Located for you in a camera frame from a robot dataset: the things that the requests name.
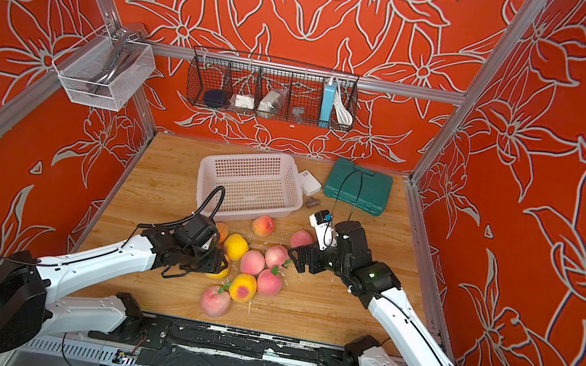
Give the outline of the orange red peach with leaf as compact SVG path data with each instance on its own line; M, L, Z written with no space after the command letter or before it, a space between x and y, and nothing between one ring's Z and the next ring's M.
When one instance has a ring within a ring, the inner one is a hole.
M229 236L229 226L226 223L223 222L217 222L216 224L217 230L218 230L218 242L220 245L224 244L224 241L226 240L226 238L228 238Z

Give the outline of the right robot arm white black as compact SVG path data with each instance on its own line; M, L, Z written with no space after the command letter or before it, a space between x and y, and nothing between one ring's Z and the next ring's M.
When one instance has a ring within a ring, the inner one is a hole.
M337 276L384 328L406 366L455 366L416 315L391 268L372 257L361 223L338 222L327 210L309 220L318 239L290 250L296 271ZM348 366L398 366L369 335L350 342L344 352Z

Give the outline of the pink peach front with leaf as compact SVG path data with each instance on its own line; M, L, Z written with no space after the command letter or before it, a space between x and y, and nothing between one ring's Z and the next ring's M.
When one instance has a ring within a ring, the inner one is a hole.
M217 285L209 286L200 298L200 309L211 318L220 318L229 312L232 303L229 293Z

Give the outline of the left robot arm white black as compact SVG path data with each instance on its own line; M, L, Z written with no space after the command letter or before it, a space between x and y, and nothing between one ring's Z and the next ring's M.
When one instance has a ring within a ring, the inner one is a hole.
M120 332L142 320L129 293L102 299L74 293L121 276L160 271L176 279L218 274L227 259L218 247L214 214L226 198L223 186L211 190L195 213L180 220L138 224L128 239L88 251L34 258L21 251L0 259L0 354L45 334ZM213 213L207 213L210 207Z

